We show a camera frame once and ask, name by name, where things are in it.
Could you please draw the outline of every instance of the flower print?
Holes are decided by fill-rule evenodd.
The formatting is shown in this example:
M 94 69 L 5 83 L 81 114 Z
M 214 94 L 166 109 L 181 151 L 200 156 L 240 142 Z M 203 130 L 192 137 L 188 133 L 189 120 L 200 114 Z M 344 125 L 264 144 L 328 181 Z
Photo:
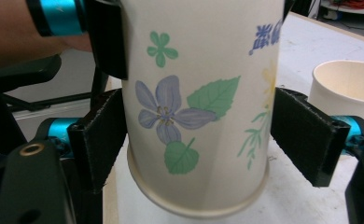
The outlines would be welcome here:
M 135 92 L 139 103 L 145 108 L 139 113 L 139 123 L 147 129 L 158 123 L 156 132 L 165 145 L 181 141 L 181 133 L 175 126 L 176 123 L 185 129 L 194 130 L 216 119 L 216 114 L 212 111 L 198 108 L 180 109 L 182 101 L 177 76 L 162 79 L 156 88 L 155 96 L 142 81 L 135 83 Z
M 150 33 L 150 40 L 156 47 L 147 47 L 147 54 L 151 57 L 156 56 L 156 65 L 158 67 L 165 66 L 165 56 L 169 59 L 178 57 L 178 51 L 165 46 L 170 42 L 170 36 L 162 33 L 160 36 L 156 32 Z
M 264 93 L 267 94 L 267 99 L 264 102 L 264 106 L 273 104 L 273 97 L 275 95 L 276 72 L 276 66 L 271 63 L 270 68 L 263 69 L 263 72 L 261 73 L 263 75 L 263 78 L 269 84 L 269 88 L 264 91 Z

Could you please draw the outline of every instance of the blue metal part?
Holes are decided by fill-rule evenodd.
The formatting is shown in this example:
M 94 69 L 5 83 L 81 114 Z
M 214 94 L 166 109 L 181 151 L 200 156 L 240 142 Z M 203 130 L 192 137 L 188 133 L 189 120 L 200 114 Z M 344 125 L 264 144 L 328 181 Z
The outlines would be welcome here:
M 74 158 L 69 140 L 67 128 L 76 123 L 76 118 L 56 119 L 51 123 L 48 137 L 56 149 L 62 154 L 62 158 Z
M 40 0 L 43 13 L 49 24 L 52 35 L 80 35 L 83 34 L 79 22 L 77 7 L 85 11 L 82 0 Z

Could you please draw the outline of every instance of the green clover leaf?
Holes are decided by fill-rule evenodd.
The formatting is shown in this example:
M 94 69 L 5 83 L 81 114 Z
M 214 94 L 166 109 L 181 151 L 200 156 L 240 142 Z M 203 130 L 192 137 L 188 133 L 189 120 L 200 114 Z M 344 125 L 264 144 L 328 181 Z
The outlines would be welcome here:
M 170 36 L 166 33 L 158 35 L 152 31 L 150 33 L 150 40 L 156 47 L 147 47 L 147 54 L 150 57 L 156 57 L 156 65 L 163 68 L 165 66 L 165 57 L 169 59 L 176 59 L 178 51 L 176 49 L 166 48 L 165 46 L 170 42 Z

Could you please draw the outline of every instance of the floor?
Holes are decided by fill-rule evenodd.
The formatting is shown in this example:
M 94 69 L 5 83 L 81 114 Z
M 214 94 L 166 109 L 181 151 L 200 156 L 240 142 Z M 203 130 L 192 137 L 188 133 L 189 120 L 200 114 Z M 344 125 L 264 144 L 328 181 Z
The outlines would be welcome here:
M 328 25 L 338 27 L 340 29 L 352 32 L 357 35 L 364 36 L 364 15 L 339 12 L 339 18 L 336 20 L 326 19 L 328 12 L 321 8 L 318 12 L 317 20 L 322 21 Z

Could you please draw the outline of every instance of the cup rim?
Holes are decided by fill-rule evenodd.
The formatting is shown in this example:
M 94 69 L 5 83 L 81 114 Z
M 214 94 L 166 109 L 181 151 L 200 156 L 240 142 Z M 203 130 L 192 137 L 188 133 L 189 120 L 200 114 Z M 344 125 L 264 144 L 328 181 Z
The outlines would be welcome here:
M 335 94 L 336 96 L 344 99 L 344 100 L 349 100 L 349 101 L 354 101 L 355 103 L 359 103 L 359 104 L 363 104 L 364 105 L 364 100 L 362 99 L 359 99 L 359 98 L 356 98 L 356 97 L 351 97 L 351 96 L 346 96 L 346 95 L 343 95 L 343 94 L 340 94 L 334 90 L 331 90 L 329 89 L 328 87 L 326 87 L 322 82 L 320 82 L 316 76 L 315 76 L 315 71 L 317 69 L 319 69 L 320 67 L 326 65 L 326 64 L 329 64 L 329 63 L 364 63 L 364 61 L 358 61 L 358 60 L 347 60 L 347 59 L 340 59 L 340 60 L 332 60 L 332 61 L 327 61 L 327 62 L 324 62 L 324 63 L 320 63 L 318 64 L 314 70 L 313 70 L 313 73 L 312 73 L 312 77 L 313 77 L 313 83 L 316 82 L 321 88 L 323 88 L 325 91 L 329 91 L 333 94 Z

